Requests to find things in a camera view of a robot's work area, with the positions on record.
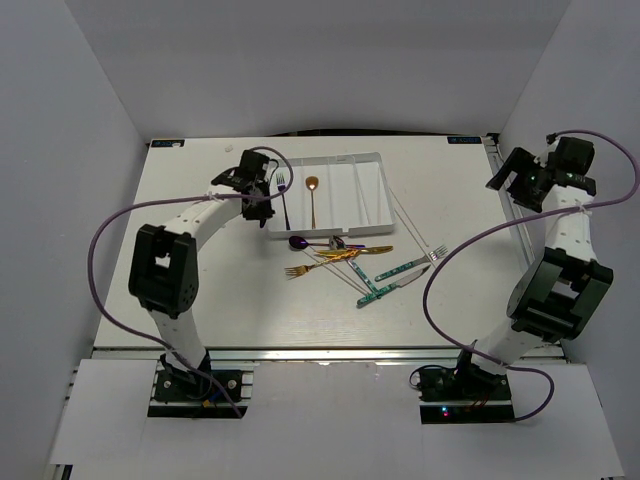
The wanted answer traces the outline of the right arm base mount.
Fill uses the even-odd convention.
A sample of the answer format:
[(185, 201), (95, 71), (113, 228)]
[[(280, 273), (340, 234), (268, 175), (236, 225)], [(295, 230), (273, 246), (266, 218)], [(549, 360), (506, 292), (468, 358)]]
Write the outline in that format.
[(419, 393), (423, 425), (496, 424), (515, 419), (506, 375), (482, 371), (462, 351), (454, 367), (424, 365), (409, 376), (409, 386)]

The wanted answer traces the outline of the gold fork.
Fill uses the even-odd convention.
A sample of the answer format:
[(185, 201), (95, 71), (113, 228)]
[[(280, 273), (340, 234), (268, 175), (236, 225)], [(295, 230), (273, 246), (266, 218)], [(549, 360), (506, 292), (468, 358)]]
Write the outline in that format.
[(323, 258), (321, 257), (321, 260), (319, 261), (319, 263), (313, 263), (313, 264), (309, 264), (309, 265), (299, 265), (299, 266), (295, 266), (295, 267), (287, 267), (284, 269), (285, 275), (289, 278), (289, 279), (293, 279), (293, 278), (298, 278), (301, 277), (307, 273), (309, 273), (310, 271), (319, 268), (321, 266), (324, 265), (329, 265), (329, 264), (334, 264), (337, 262), (341, 262), (341, 261), (346, 261), (348, 259), (351, 258), (355, 258), (357, 256), (354, 257), (334, 257), (334, 258)]

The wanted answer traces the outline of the gold spoon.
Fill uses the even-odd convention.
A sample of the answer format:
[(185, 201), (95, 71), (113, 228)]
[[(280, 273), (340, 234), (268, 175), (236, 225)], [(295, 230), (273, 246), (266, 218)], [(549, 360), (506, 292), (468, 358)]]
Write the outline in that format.
[(311, 228), (316, 228), (316, 209), (315, 209), (315, 192), (319, 186), (319, 179), (316, 176), (308, 176), (305, 179), (306, 188), (310, 192), (311, 201)]

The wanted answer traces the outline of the green handled silver knife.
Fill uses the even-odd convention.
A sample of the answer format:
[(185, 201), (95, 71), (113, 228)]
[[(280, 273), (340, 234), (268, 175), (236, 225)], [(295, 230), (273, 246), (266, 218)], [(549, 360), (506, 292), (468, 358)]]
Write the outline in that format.
[(420, 277), (422, 277), (429, 269), (430, 269), (430, 267), (426, 266), (426, 267), (424, 267), (422, 269), (417, 270), (416, 272), (413, 272), (411, 274), (405, 275), (402, 278), (385, 285), (384, 287), (376, 290), (375, 292), (371, 292), (371, 293), (361, 297), (360, 299), (357, 300), (356, 307), (357, 308), (362, 308), (362, 307), (372, 303), (373, 301), (381, 299), (382, 297), (384, 297), (385, 295), (391, 293), (392, 291), (394, 291), (396, 289), (405, 287), (406, 285), (408, 285), (408, 284), (414, 282), (415, 280), (419, 279)]

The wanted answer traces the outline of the green handled silver fork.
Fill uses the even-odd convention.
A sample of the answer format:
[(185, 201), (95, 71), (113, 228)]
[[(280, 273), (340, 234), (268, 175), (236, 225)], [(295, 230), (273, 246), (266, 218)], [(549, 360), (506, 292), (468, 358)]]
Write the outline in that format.
[(440, 247), (436, 248), (435, 250), (432, 250), (426, 254), (424, 254), (422, 257), (411, 260), (405, 264), (402, 264), (400, 266), (394, 267), (391, 270), (388, 270), (386, 272), (383, 272), (379, 275), (377, 275), (375, 277), (375, 281), (379, 282), (382, 280), (386, 280), (388, 278), (391, 278), (397, 274), (403, 273), (405, 271), (408, 271), (414, 267), (423, 265), (423, 264), (433, 264), (434, 262), (436, 262), (437, 260), (441, 260), (443, 259), (446, 255), (448, 254), (448, 249), (446, 248), (445, 245), (441, 245)]

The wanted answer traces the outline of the purple iridescent fork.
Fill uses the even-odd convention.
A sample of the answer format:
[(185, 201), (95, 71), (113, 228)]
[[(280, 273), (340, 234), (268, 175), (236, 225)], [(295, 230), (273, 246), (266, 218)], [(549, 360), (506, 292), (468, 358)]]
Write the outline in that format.
[(277, 173), (276, 174), (276, 186), (278, 191), (281, 193), (281, 201), (282, 201), (282, 207), (283, 207), (283, 215), (284, 215), (284, 221), (285, 221), (285, 228), (287, 231), (291, 230), (291, 225), (290, 225), (290, 220), (289, 220), (289, 215), (288, 215), (288, 209), (287, 209), (287, 204), (286, 204), (286, 198), (283, 195), (284, 191), (287, 187), (287, 183), (285, 181), (285, 177), (282, 173)]

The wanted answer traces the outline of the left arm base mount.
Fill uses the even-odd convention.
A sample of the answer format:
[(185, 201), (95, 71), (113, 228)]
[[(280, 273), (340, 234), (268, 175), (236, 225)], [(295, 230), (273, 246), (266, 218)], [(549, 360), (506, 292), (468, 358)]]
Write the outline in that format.
[(174, 419), (240, 419), (248, 409), (252, 395), (254, 369), (241, 365), (223, 366), (213, 363), (209, 375), (222, 390), (210, 381), (190, 372), (184, 375), (167, 369), (164, 356), (157, 362), (147, 416)]

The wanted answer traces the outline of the gold knife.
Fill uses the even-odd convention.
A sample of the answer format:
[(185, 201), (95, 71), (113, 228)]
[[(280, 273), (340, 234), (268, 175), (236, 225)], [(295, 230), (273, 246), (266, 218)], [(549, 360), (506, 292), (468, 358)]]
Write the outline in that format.
[(354, 257), (358, 255), (379, 255), (390, 253), (393, 250), (392, 246), (376, 246), (370, 248), (355, 248), (355, 249), (336, 249), (336, 250), (323, 250), (316, 251), (315, 255), (323, 258), (334, 257)]

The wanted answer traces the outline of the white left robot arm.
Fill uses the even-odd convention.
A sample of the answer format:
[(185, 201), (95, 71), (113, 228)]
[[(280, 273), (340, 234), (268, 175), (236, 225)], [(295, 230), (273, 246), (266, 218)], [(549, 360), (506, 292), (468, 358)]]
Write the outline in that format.
[(164, 365), (177, 387), (199, 399), (211, 387), (209, 356), (192, 312), (199, 291), (198, 252), (228, 222), (241, 216), (264, 225), (274, 215), (267, 171), (270, 159), (255, 150), (216, 176), (203, 199), (162, 225), (145, 224), (135, 239), (129, 293), (154, 320), (167, 344)]

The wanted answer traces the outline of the green handled silver spoon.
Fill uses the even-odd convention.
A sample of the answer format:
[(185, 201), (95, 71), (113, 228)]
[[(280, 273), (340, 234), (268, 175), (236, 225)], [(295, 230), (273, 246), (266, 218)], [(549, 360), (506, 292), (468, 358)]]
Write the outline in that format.
[[(331, 236), (329, 238), (329, 246), (332, 249), (348, 249), (347, 244), (338, 236)], [(347, 261), (351, 269), (358, 275), (360, 280), (366, 285), (366, 287), (370, 290), (371, 293), (376, 292), (377, 289), (371, 282), (371, 280), (367, 277), (364, 271), (357, 265), (357, 263), (353, 259), (349, 259)]]

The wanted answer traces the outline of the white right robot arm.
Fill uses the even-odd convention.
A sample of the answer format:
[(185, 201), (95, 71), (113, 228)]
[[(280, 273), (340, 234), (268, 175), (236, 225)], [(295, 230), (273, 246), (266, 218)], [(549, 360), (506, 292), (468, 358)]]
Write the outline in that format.
[(477, 397), (486, 372), (504, 373), (533, 348), (576, 338), (608, 292), (613, 271), (598, 261), (591, 238), (596, 182), (587, 172), (594, 157), (591, 142), (560, 137), (538, 156), (515, 148), (488, 181), (516, 205), (545, 214), (545, 245), (516, 284), (505, 320), (474, 343), (473, 363), (451, 374), (459, 396)]

